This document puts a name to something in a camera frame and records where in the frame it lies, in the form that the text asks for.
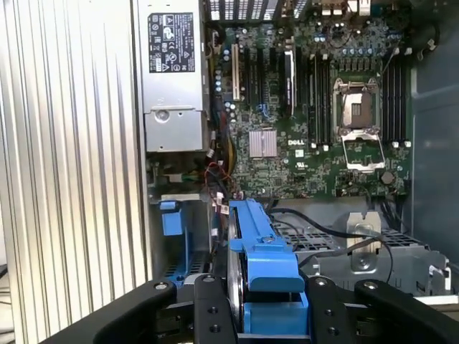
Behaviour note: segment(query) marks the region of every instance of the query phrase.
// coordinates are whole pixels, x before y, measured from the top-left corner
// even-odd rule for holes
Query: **ribbed metal panel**
[[[249,132],[249,155],[251,158],[278,156],[278,132],[276,130],[257,130]]]
[[[0,206],[16,343],[146,281],[129,0],[3,0]]]

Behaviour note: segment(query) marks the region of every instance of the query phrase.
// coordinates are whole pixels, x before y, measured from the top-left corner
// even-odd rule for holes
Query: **pcie slot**
[[[265,102],[265,58],[263,56],[263,49],[257,49],[257,94],[258,104]]]
[[[330,63],[328,60],[321,62],[322,67],[322,144],[330,144],[331,142],[331,119],[330,119]]]
[[[316,144],[316,94],[315,94],[315,83],[314,80],[314,59],[308,60],[308,141],[310,144]]]
[[[304,92],[305,72],[304,72],[303,50],[300,47],[296,48],[296,102],[299,108],[303,107],[305,102]]]
[[[231,45],[231,66],[232,66],[232,99],[240,100],[240,80],[239,80],[239,46]]]
[[[270,48],[270,70],[275,72],[278,68],[278,52],[275,51],[275,48]]]
[[[285,55],[284,52],[281,52],[278,55],[278,74],[279,74],[279,95],[280,95],[280,104],[281,104],[281,113],[285,111]]]
[[[250,49],[244,49],[244,85],[245,85],[245,99],[247,104],[252,103],[252,65],[250,62]]]
[[[309,82],[309,111],[308,111],[308,139],[311,145],[316,145],[320,139],[319,132],[319,91],[317,57],[314,55],[308,61]]]
[[[318,121],[318,131],[317,131],[317,144],[321,145],[323,144],[323,140],[325,138],[325,126],[324,126],[324,108],[323,108],[323,99],[325,98],[325,95],[323,93],[323,82],[325,80],[323,79],[323,61],[316,60],[316,94],[317,94],[317,121]]]
[[[284,52],[285,56],[285,117],[289,118],[293,115],[295,109],[295,61],[293,51]]]

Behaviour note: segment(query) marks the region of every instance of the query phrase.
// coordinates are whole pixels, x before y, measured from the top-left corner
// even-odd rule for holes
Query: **black cable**
[[[278,224],[283,224],[284,226],[287,226],[289,227],[290,229],[293,229],[297,235],[297,239],[296,239],[296,244],[292,244],[293,246],[293,251],[296,251],[296,249],[298,248],[298,245],[301,243],[301,238],[300,238],[300,231],[298,230],[298,228],[296,228],[295,226],[293,226],[291,223],[289,222],[286,222],[286,221],[281,221],[281,220],[277,220],[277,219],[274,219],[273,218],[273,222],[276,222]]]
[[[316,227],[319,231],[322,231],[323,233],[327,233],[328,235],[338,237],[338,238],[345,238],[345,239],[350,239],[350,238],[367,238],[370,237],[369,235],[365,234],[350,234],[350,233],[343,233],[342,231],[334,231],[333,229],[329,229],[327,227],[322,226],[321,224],[318,224],[314,220],[312,220],[309,216],[306,216],[305,214],[301,213],[298,210],[295,209],[288,209],[288,208],[274,208],[271,209],[269,214],[292,214],[300,219],[308,222],[309,224],[312,224],[314,227]]]
[[[218,184],[218,186],[221,188],[223,194],[224,194],[224,197],[226,199],[230,199],[230,193],[228,192],[228,189],[224,186],[223,182],[220,180],[219,176],[217,174],[215,174],[214,172],[212,172],[211,170],[207,170],[207,173],[210,174],[212,177],[214,177],[215,179],[215,182]]]
[[[295,209],[274,208],[274,209],[271,210],[270,213],[271,214],[292,214],[292,215],[298,216],[301,219],[303,219],[304,221],[308,222],[309,224],[312,224],[319,231],[322,231],[322,232],[327,233],[328,235],[331,235],[331,236],[334,236],[334,237],[346,238],[346,239],[349,239],[349,238],[365,238],[366,239],[366,238],[368,238],[368,239],[366,239],[366,240],[364,240],[362,242],[359,242],[358,244],[355,244],[355,245],[349,247],[348,249],[327,251],[327,252],[319,252],[319,253],[313,254],[312,256],[309,256],[309,257],[317,257],[317,255],[319,255],[319,254],[320,255],[325,254],[325,255],[327,255],[326,257],[335,257],[334,256],[334,252],[337,252],[336,254],[338,256],[341,256],[342,254],[345,254],[345,253],[347,254],[349,252],[354,251],[355,249],[359,249],[359,248],[365,247],[365,246],[371,244],[372,242],[375,242],[375,241],[381,242],[381,244],[386,248],[386,250],[387,250],[387,252],[389,253],[389,256],[390,256],[390,271],[389,271],[389,276],[387,278],[387,283],[389,282],[390,277],[392,276],[392,269],[394,268],[394,257],[392,256],[392,251],[390,249],[390,246],[383,240],[382,236],[371,236],[371,235],[364,235],[364,234],[349,234],[349,233],[343,233],[341,231],[334,231],[333,229],[329,229],[329,228],[326,228],[326,227],[322,226],[321,224],[318,224],[317,222],[312,220],[309,216],[306,216],[305,214],[303,214],[303,213],[301,213],[301,212],[299,212],[299,211],[297,211]],[[298,267],[302,267],[307,263],[308,263],[308,260],[306,262],[302,261]]]

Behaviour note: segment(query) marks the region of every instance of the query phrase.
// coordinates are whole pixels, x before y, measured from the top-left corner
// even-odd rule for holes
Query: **ram slot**
[[[385,59],[383,65],[386,66],[388,59]],[[382,140],[385,143],[390,141],[390,128],[389,128],[389,71],[388,68],[382,75]]]
[[[395,78],[395,63],[394,59],[392,59],[389,67],[387,68],[387,74],[389,75],[389,128],[390,128],[390,135],[389,140],[393,142],[396,140],[397,131],[395,125],[395,108],[397,102],[395,101],[396,95],[396,78]]]
[[[252,103],[252,64],[250,62],[250,49],[244,49],[244,85],[245,85],[245,99],[248,105]]]
[[[408,139],[407,137],[407,78],[408,78],[408,71],[410,70],[410,66],[408,65],[408,59],[404,58],[402,63],[402,96],[401,96],[401,111],[402,111],[402,123],[401,123],[401,131],[402,131],[402,140]]]
[[[317,88],[316,88],[316,57],[308,60],[308,140],[317,144]]]
[[[296,105],[297,108],[303,109],[305,103],[306,80],[305,65],[303,60],[303,50],[296,48]]]
[[[232,99],[239,101],[240,94],[240,80],[239,80],[239,46],[233,44],[231,46],[231,65],[232,65]]]
[[[395,99],[394,99],[394,109],[395,109],[395,141],[400,141],[402,139],[402,63],[401,57],[396,57],[394,59],[394,85],[395,85]]]
[[[331,143],[331,114],[330,114],[330,62],[326,59],[322,61],[322,133],[323,144]]]

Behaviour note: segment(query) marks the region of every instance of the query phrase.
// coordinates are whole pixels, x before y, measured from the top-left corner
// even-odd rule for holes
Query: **green circuit board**
[[[239,49],[237,72],[242,96],[238,101],[233,99],[232,60],[218,57],[216,64],[221,70],[221,95],[229,134],[237,151],[232,177],[246,196],[286,199],[356,196],[366,191],[372,196],[407,193],[412,153],[410,144],[404,144],[410,142],[412,132],[409,62],[405,59],[400,67],[394,63],[396,59],[387,60],[401,39],[402,26],[375,19],[362,33],[348,29],[338,39],[331,39],[329,32],[321,28],[333,28],[337,24],[341,23],[332,20],[321,23],[316,19],[298,24],[294,29],[292,50],[296,51],[298,88],[292,115],[285,115],[285,75],[278,64],[285,49],[284,30],[269,24],[227,29],[227,50],[232,44],[237,44]],[[308,72],[307,66],[317,64],[318,58],[327,63],[326,71]],[[383,70],[386,74],[393,73],[388,77],[389,87],[384,85]],[[380,144],[373,140],[343,144],[338,129],[343,97],[333,93],[337,79],[344,83],[365,83],[373,79],[378,85],[372,95],[371,113],[372,124],[379,130]],[[312,90],[317,90],[318,82],[323,92],[317,95]],[[317,106],[314,107],[317,99],[323,104],[324,115],[311,115],[318,111]],[[321,137],[317,136],[318,132],[323,133]],[[269,141],[270,145],[260,154],[256,144],[261,140]],[[368,166],[385,161],[385,167],[371,173],[349,169],[345,149],[348,163]],[[381,181],[385,172],[390,172],[393,178],[390,183]]]

